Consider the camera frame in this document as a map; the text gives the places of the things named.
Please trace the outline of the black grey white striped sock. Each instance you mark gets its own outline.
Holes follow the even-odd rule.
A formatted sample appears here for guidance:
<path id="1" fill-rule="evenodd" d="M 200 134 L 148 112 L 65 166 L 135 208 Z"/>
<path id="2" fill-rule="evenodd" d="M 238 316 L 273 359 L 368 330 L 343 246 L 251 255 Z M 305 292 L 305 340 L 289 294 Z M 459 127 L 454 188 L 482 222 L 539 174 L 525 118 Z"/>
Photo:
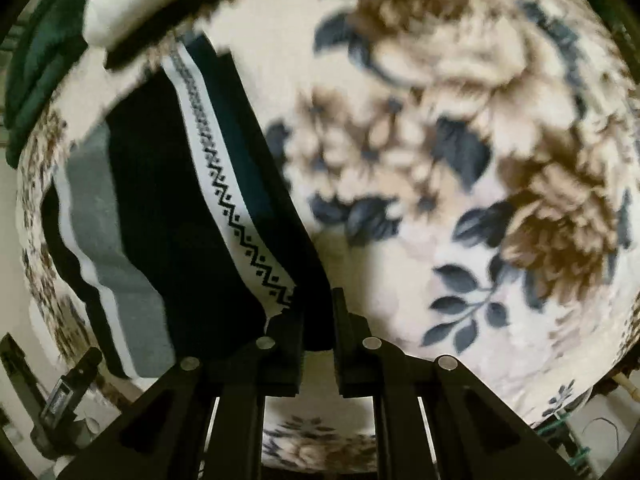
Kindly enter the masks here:
<path id="1" fill-rule="evenodd" d="M 110 141 L 101 122 L 55 168 L 41 204 L 42 227 L 108 370 L 121 378 L 157 378 L 175 364 L 175 351 L 162 296 L 125 252 Z"/>

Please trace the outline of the black sock with patterned stripe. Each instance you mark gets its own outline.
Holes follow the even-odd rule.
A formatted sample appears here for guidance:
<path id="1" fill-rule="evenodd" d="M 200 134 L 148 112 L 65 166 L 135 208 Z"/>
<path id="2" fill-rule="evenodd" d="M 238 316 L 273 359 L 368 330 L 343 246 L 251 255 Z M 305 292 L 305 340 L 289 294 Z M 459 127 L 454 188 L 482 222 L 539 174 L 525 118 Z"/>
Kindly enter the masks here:
<path id="1" fill-rule="evenodd" d="M 104 121 L 122 241 L 160 293 L 175 357 L 241 344 L 305 293 L 303 341 L 332 344 L 330 285 L 235 69 L 178 46 Z"/>

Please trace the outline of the floral fleece blanket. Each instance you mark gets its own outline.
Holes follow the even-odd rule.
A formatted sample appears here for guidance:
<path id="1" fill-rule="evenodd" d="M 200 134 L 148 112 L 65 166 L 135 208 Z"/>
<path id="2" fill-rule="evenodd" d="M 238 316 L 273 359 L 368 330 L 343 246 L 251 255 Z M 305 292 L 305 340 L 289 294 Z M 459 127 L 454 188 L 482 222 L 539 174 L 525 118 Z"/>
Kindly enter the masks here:
<path id="1" fill-rule="evenodd" d="M 330 285 L 332 344 L 303 341 L 292 398 L 267 396 L 262 467 L 376 474 L 371 398 L 345 399 L 334 289 L 372 336 L 459 360 L 537 433 L 639 338 L 639 98 L 586 0 L 320 0 L 306 67 L 250 76 L 264 139 Z M 125 414 L 157 378 L 107 368 L 42 227 L 55 168 L 129 93 L 90 48 L 18 165 L 30 296 L 67 367 Z M 197 358 L 216 339 L 194 352 Z"/>

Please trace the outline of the black folded cloth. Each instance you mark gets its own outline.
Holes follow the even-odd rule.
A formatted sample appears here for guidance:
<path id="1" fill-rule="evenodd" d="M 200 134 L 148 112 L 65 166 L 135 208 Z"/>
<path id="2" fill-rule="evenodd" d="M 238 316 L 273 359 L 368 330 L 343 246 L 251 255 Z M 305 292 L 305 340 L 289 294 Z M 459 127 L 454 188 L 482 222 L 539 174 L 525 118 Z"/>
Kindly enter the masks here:
<path id="1" fill-rule="evenodd" d="M 222 2 L 238 0 L 175 0 L 154 11 L 141 25 L 107 51 L 103 67 L 113 75 L 139 63 L 143 78 L 160 69 L 162 58 L 184 35 L 189 35 L 200 18 L 208 18 Z"/>

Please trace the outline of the dark green folded garment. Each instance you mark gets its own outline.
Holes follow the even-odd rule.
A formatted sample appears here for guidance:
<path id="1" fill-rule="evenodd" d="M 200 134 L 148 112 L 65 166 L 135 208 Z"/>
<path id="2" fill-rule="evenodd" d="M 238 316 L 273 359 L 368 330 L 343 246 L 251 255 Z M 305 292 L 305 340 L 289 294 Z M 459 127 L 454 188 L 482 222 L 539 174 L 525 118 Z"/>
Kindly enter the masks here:
<path id="1" fill-rule="evenodd" d="M 39 0 L 18 40 L 6 81 L 6 162 L 16 168 L 54 90 L 87 49 L 82 22 L 87 0 Z"/>

